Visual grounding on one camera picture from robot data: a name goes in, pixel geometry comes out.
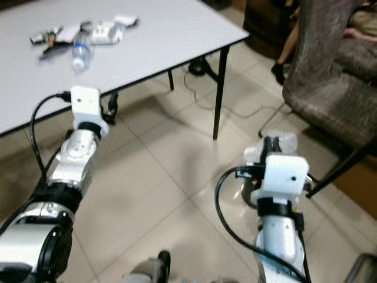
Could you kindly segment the torn white printed box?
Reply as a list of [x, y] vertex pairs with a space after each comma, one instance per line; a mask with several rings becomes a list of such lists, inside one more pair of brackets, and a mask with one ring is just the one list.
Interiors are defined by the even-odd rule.
[[124, 35], [125, 26], [115, 21], [99, 21], [92, 25], [88, 41], [91, 45], [116, 45]]

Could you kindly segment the dark brown sofa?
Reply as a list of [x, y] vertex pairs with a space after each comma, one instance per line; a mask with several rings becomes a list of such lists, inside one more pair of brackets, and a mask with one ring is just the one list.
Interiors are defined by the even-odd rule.
[[243, 29], [245, 43], [266, 57], [277, 59], [294, 24], [286, 0], [246, 0]]

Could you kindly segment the clear plastic bag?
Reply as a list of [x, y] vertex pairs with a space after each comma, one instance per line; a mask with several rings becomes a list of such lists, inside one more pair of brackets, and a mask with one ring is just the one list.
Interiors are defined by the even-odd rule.
[[298, 137], [293, 132], [284, 131], [270, 131], [262, 135], [258, 141], [253, 143], [252, 146], [245, 148], [242, 154], [242, 161], [245, 163], [258, 163], [264, 162], [264, 155], [262, 149], [264, 148], [264, 140], [269, 137], [270, 140], [277, 138], [278, 146], [283, 154], [295, 154], [298, 148]]

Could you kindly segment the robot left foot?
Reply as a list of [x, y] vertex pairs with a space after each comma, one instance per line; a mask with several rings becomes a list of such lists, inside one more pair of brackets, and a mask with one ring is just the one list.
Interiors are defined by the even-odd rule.
[[162, 250], [156, 257], [140, 262], [120, 283], [168, 283], [171, 270], [171, 254]]

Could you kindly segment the brown fabric chair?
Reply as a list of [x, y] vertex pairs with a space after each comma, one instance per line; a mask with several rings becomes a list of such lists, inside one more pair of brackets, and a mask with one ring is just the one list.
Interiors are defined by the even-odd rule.
[[377, 42], [345, 35], [368, 1], [282, 0], [299, 37], [282, 95], [302, 119], [377, 156]]

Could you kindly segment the black snack wrapper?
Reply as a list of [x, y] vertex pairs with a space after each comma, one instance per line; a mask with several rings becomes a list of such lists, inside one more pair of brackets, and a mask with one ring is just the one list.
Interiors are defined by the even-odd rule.
[[34, 46], [55, 46], [65, 44], [64, 41], [58, 40], [58, 32], [56, 31], [43, 31], [38, 34], [32, 35], [29, 38], [29, 41]]

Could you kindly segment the torn white cardboard envelope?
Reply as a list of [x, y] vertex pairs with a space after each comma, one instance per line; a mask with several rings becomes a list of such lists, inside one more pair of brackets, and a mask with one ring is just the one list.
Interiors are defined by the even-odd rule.
[[46, 60], [61, 54], [67, 48], [73, 46], [82, 32], [88, 32], [91, 29], [91, 24], [91, 21], [84, 21], [41, 32], [41, 40], [47, 47], [41, 52], [38, 59]]

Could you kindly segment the white paper scrap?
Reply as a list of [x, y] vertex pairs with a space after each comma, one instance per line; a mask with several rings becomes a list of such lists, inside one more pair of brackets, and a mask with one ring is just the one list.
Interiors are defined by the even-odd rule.
[[116, 15], [113, 17], [113, 21], [124, 28], [135, 27], [140, 23], [139, 17], [131, 15]]

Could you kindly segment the person's thigh in shorts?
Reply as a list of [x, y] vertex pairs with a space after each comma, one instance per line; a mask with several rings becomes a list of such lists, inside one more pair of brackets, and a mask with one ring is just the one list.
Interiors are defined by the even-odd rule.
[[377, 44], [377, 2], [359, 5], [348, 19], [343, 35]]

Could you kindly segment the clear bottle with blue label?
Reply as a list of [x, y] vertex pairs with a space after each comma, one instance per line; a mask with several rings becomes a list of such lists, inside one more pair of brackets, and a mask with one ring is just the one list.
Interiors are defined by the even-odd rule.
[[91, 43], [86, 32], [79, 32], [72, 43], [72, 68], [75, 73], [83, 73], [90, 65]]

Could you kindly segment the person's leg with black sock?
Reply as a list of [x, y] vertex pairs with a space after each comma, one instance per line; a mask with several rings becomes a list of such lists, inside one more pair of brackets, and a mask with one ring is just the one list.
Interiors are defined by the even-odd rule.
[[294, 19], [296, 22], [293, 28], [290, 30], [288, 37], [286, 38], [285, 44], [280, 52], [280, 56], [276, 60], [275, 64], [271, 68], [271, 73], [275, 77], [276, 81], [280, 86], [285, 84], [285, 71], [283, 67], [285, 67], [286, 60], [289, 59], [290, 55], [293, 54], [299, 40], [299, 13], [300, 13], [300, 5], [297, 4], [298, 0], [285, 0], [285, 8], [283, 9], [283, 13], [281, 16], [285, 16], [281, 18], [281, 24], [285, 24], [287, 27], [288, 22], [290, 19]]

